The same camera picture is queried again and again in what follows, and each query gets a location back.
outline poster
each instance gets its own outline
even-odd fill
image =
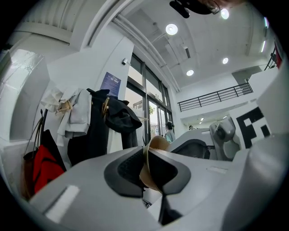
[[[119,87],[121,85],[121,80],[110,73],[106,73],[103,79],[103,83],[101,84],[100,89],[108,89],[110,90],[110,96],[118,97]]]

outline black oval recess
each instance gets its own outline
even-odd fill
[[[117,194],[142,198],[143,190],[139,185],[143,165],[143,148],[137,147],[112,161],[104,170],[104,179]]]
[[[165,195],[180,193],[191,178],[187,166],[152,149],[149,150],[149,171]]]

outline black metal railing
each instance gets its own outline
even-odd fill
[[[188,99],[179,102],[178,105],[181,111],[187,111],[190,109],[207,106],[213,103],[222,102],[242,95],[252,93],[253,90],[249,83],[243,83],[234,87],[226,88],[217,92],[212,92],[203,96],[199,96],[193,99]]]

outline black hair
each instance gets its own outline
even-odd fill
[[[170,130],[172,130],[172,128],[175,127],[175,125],[173,125],[171,121],[166,122],[166,126],[167,126],[168,129],[170,129]]]

